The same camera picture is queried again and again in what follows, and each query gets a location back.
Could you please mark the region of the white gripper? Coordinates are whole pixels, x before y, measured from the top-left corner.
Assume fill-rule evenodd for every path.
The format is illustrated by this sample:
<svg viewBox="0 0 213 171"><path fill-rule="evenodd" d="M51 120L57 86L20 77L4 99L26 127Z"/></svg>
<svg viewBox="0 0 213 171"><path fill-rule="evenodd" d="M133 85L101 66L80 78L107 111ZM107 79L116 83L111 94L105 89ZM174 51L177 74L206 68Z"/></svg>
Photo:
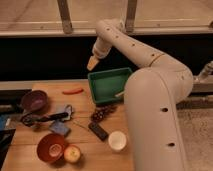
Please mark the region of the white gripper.
<svg viewBox="0 0 213 171"><path fill-rule="evenodd" d="M92 53L94 56L91 56L87 69L89 71L93 70L95 66L99 63L99 59L105 58L110 52L110 44L103 41L102 39L97 39L93 45Z"/></svg>

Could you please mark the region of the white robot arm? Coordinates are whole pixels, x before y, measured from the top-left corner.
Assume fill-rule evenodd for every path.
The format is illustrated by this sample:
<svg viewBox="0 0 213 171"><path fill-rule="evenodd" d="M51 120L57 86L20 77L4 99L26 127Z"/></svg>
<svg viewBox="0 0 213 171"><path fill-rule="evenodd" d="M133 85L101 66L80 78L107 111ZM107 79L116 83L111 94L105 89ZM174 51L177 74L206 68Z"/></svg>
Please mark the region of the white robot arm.
<svg viewBox="0 0 213 171"><path fill-rule="evenodd" d="M89 70L112 48L138 67L124 88L135 171L188 171L176 104L192 91L191 70L169 54L128 36L119 19L99 21L96 34Z"/></svg>

